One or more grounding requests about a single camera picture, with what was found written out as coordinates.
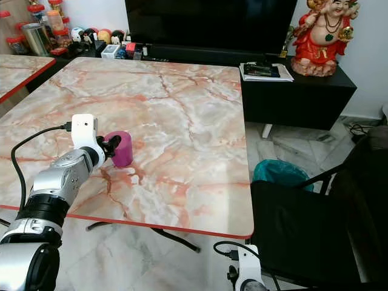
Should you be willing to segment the purple plastic cup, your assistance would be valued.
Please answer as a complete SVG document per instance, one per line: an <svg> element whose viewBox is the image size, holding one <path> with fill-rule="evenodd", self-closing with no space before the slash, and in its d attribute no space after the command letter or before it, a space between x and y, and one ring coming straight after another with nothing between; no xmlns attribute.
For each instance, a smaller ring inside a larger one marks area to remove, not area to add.
<svg viewBox="0 0 388 291"><path fill-rule="evenodd" d="M113 162L115 167L128 167L133 162L132 138L128 132L116 131L109 133L106 138L111 138L113 135L122 136L122 148L116 150L119 161Z"/></svg>

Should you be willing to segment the black chair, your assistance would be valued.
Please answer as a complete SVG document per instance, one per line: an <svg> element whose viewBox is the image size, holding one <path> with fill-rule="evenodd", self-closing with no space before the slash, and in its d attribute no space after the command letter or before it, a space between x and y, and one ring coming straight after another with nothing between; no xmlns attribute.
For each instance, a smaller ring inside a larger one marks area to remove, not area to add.
<svg viewBox="0 0 388 291"><path fill-rule="evenodd" d="M310 287L388 289L388 125L305 182L250 186L264 271Z"/></svg>

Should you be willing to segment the white small box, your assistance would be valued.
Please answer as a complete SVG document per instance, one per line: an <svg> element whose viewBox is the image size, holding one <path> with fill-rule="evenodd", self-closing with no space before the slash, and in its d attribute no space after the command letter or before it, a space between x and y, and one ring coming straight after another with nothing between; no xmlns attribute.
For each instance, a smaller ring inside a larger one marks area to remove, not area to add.
<svg viewBox="0 0 388 291"><path fill-rule="evenodd" d="M105 48L100 52L100 58L113 60L120 57L121 55L120 52L121 52L120 45L109 44L109 45L106 45Z"/></svg>

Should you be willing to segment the bin with teal bag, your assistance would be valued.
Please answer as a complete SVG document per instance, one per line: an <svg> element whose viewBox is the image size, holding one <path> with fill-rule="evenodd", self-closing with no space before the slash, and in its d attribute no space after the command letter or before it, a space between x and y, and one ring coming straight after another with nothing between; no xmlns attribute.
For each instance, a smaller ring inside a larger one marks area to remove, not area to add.
<svg viewBox="0 0 388 291"><path fill-rule="evenodd" d="M290 162L264 159L254 169L252 182L264 181L294 187L310 179L307 172Z"/></svg>

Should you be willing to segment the stainless steel canister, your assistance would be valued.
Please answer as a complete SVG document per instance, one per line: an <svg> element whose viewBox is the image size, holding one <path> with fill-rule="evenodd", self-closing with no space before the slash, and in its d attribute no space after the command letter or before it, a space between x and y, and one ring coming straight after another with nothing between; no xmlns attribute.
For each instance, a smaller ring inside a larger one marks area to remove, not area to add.
<svg viewBox="0 0 388 291"><path fill-rule="evenodd" d="M51 56L51 46L44 25L37 22L27 23L21 27L21 31L34 55Z"/></svg>

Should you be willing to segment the black soundbar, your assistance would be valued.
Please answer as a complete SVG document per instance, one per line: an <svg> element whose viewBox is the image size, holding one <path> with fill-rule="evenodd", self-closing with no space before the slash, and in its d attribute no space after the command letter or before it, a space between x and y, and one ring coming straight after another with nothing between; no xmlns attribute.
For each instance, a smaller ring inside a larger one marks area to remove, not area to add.
<svg viewBox="0 0 388 291"><path fill-rule="evenodd" d="M224 50L219 48L202 48L189 46L169 46L160 44L145 44L150 58L164 59L170 62L186 64L206 64L239 66L247 62L269 62L287 64L289 58L279 55L265 55L249 51Z"/></svg>

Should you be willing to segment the short clear jar red lid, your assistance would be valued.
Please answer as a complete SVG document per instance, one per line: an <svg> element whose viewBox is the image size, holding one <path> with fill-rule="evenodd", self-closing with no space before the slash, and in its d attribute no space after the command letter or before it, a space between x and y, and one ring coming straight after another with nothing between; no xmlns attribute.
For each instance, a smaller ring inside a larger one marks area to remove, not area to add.
<svg viewBox="0 0 388 291"><path fill-rule="evenodd" d="M5 41L14 55L28 54L28 48L27 45L25 45L24 36L6 37Z"/></svg>

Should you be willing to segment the black flat screen television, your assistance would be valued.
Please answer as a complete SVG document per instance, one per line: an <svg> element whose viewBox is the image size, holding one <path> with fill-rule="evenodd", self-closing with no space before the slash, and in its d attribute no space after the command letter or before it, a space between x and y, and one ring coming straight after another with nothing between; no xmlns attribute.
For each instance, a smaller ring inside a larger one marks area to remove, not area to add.
<svg viewBox="0 0 388 291"><path fill-rule="evenodd" d="M297 0L125 0L135 42L279 53Z"/></svg>

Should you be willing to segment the tall clear jar red lid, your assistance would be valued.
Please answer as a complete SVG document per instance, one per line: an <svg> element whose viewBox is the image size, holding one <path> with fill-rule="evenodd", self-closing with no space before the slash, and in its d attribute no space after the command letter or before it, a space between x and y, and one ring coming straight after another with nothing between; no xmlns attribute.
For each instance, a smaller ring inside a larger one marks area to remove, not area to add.
<svg viewBox="0 0 388 291"><path fill-rule="evenodd" d="M15 25L16 23L14 22L11 12L2 9L0 11L0 27L4 39L16 36Z"/></svg>

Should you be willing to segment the stack of papers and booklets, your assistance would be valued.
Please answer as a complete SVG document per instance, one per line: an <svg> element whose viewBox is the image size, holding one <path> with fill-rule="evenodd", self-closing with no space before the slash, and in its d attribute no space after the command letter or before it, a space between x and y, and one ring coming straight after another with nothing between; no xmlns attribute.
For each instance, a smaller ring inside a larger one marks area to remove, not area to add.
<svg viewBox="0 0 388 291"><path fill-rule="evenodd" d="M240 64L243 81L294 81L294 77L283 64L263 66L255 62Z"/></svg>

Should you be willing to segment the black low television cabinet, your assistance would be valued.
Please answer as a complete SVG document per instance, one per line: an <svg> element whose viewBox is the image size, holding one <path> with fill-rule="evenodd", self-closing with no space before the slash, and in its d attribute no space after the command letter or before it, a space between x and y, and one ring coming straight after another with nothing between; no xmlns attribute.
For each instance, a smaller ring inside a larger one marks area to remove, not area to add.
<svg viewBox="0 0 388 291"><path fill-rule="evenodd" d="M101 130L138 134L160 122L194 141L236 138L243 122L330 130L355 93L336 69L330 77L293 75L293 81L248 81L236 62L108 60L80 56L58 70L5 117L36 125L92 113Z"/></svg>

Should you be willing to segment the small gold trophy figure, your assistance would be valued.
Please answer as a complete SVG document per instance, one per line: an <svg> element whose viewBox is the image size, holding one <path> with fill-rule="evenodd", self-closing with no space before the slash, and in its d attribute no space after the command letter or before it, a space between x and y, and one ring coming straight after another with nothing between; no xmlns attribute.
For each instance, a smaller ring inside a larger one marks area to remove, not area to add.
<svg viewBox="0 0 388 291"><path fill-rule="evenodd" d="M284 44L280 53L280 58L287 58L288 53L289 53L289 46L292 44L294 39L296 38L295 36L295 30L296 28L293 27L292 25L289 26L286 38L284 39Z"/></svg>

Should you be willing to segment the red laughing Buddha statue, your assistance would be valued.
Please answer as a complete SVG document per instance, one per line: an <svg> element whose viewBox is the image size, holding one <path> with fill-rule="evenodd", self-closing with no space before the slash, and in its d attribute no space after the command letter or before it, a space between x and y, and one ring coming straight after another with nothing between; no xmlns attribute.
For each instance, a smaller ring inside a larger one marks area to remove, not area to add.
<svg viewBox="0 0 388 291"><path fill-rule="evenodd" d="M295 28L295 56L291 67L303 76L327 77L337 69L337 55L344 55L353 39L351 21L358 17L358 0L306 0L310 11Z"/></svg>

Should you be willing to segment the black metal table leg frame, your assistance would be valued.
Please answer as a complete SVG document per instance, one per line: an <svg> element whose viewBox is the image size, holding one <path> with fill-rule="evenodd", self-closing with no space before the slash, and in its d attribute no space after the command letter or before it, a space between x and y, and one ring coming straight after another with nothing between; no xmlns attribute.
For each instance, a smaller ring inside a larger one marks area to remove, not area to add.
<svg viewBox="0 0 388 291"><path fill-rule="evenodd" d="M90 224L88 227L86 227L85 230L91 231L97 227L105 226L105 225L109 225L109 224L112 224L112 223L111 222L94 222L93 224ZM178 244L182 244L185 247L188 247L188 249L191 249L196 253L201 252L200 247L192 244L191 242L186 241L183 238L180 238L180 236L172 235L171 233L167 233L165 230L159 229L159 228L151 227L150 229L152 229L153 232L157 233L158 235L163 236L164 238L167 238L169 240L177 242Z"/></svg>

